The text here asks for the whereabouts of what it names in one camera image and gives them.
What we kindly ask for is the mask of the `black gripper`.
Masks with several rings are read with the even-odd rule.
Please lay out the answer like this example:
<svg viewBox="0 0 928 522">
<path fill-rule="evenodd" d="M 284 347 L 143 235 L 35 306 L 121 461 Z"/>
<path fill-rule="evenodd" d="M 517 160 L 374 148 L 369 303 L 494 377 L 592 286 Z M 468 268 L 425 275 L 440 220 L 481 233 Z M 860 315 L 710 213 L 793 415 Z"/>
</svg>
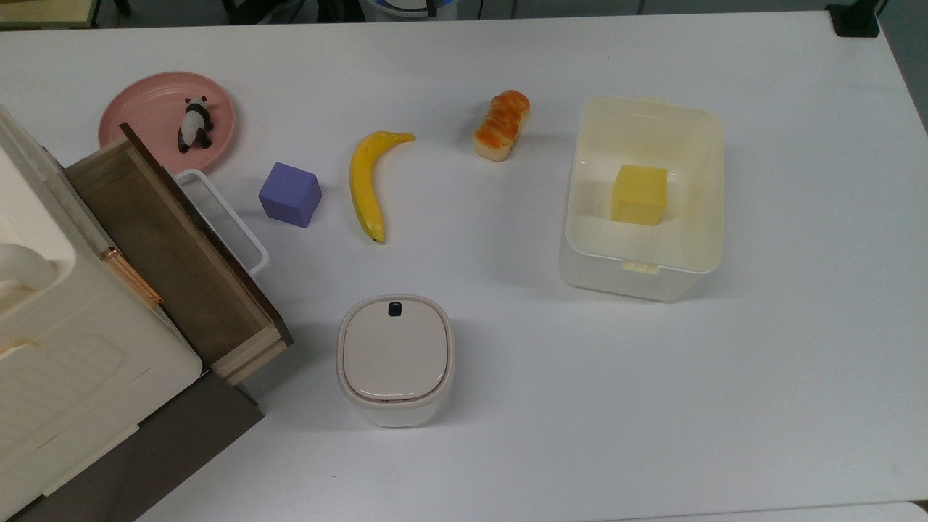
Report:
<svg viewBox="0 0 928 522">
<path fill-rule="evenodd" d="M 293 19 L 305 1 L 244 1 L 230 13 L 232 25 L 259 25 L 291 14 Z M 316 1 L 316 23 L 363 22 L 359 1 Z"/>
</svg>

